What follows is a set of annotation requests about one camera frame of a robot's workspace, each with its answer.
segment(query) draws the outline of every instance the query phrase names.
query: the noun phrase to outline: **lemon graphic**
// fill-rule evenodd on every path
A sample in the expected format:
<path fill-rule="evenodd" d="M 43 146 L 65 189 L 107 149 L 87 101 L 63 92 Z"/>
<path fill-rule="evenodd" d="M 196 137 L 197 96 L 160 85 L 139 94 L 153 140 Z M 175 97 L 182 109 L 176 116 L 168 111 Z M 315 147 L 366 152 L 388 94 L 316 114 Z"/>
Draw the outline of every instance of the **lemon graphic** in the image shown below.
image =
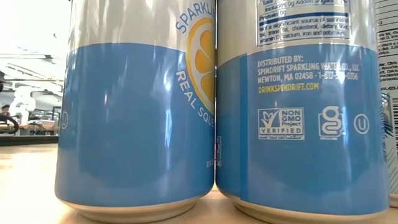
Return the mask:
<path fill-rule="evenodd" d="M 202 103 L 214 114 L 215 32 L 210 18 L 199 20 L 191 29 L 187 47 L 188 73 Z"/>

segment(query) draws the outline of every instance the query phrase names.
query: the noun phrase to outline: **butterfly logo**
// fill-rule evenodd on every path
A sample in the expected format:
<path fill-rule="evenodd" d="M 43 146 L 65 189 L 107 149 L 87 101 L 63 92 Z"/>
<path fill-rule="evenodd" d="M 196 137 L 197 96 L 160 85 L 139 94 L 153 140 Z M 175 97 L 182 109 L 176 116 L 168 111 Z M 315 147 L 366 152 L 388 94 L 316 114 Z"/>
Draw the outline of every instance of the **butterfly logo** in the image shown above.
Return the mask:
<path fill-rule="evenodd" d="M 268 113 L 266 111 L 262 112 L 262 123 L 264 123 L 264 127 L 265 128 L 271 128 L 272 124 L 276 118 L 276 116 L 278 115 L 279 111 L 276 111 L 275 113 Z"/>

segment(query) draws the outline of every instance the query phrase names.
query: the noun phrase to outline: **barcode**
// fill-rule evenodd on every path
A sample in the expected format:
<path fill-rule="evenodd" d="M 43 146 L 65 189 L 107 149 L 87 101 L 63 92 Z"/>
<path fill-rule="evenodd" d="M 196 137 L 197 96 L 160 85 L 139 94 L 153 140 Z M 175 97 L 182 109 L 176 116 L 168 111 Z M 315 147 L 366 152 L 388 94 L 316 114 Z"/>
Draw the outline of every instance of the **barcode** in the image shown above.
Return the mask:
<path fill-rule="evenodd" d="M 392 99 L 392 116 L 394 117 L 394 129 L 396 134 L 396 146 L 398 147 L 398 98 Z"/>
<path fill-rule="evenodd" d="M 383 108 L 383 104 L 381 104 L 380 106 L 380 117 L 381 117 L 381 133 L 383 133 L 382 136 L 382 150 L 383 150 L 383 158 L 384 158 L 384 162 L 387 163 L 387 145 L 386 145 L 386 127 L 384 126 L 384 108 Z"/>

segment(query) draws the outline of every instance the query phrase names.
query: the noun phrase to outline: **can bottom rim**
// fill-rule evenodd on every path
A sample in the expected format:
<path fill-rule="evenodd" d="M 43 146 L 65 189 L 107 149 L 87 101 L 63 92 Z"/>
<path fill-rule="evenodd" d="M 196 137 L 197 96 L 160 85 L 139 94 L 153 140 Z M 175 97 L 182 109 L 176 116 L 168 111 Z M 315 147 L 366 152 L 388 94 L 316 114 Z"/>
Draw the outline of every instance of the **can bottom rim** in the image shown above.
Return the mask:
<path fill-rule="evenodd" d="M 398 208 L 398 194 L 390 194 L 390 206 Z"/>
<path fill-rule="evenodd" d="M 239 197 L 220 192 L 230 198 L 240 211 L 258 220 L 273 224 L 344 224 L 362 223 L 380 217 L 386 211 L 369 215 L 327 215 L 271 208 L 242 201 Z"/>
<path fill-rule="evenodd" d="M 78 210 L 78 212 L 90 220 L 103 223 L 130 224 L 157 222 L 176 217 L 190 210 L 202 196 L 204 195 L 179 202 L 141 207 L 92 207 L 77 205 L 63 200 L 60 201 Z"/>

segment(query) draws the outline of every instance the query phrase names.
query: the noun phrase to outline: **wooden table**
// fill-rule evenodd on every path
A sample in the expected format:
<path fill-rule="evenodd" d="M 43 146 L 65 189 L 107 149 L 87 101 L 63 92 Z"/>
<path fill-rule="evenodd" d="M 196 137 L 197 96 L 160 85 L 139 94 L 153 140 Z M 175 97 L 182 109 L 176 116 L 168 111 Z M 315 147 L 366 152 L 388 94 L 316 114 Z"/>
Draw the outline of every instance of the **wooden table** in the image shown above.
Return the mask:
<path fill-rule="evenodd" d="M 98 224 L 83 218 L 55 198 L 53 183 L 56 159 L 55 144 L 0 147 L 0 223 Z M 157 223 L 260 224 L 264 222 L 241 213 L 226 197 L 213 189 L 187 213 Z M 397 224 L 398 209 L 391 208 L 373 223 Z"/>

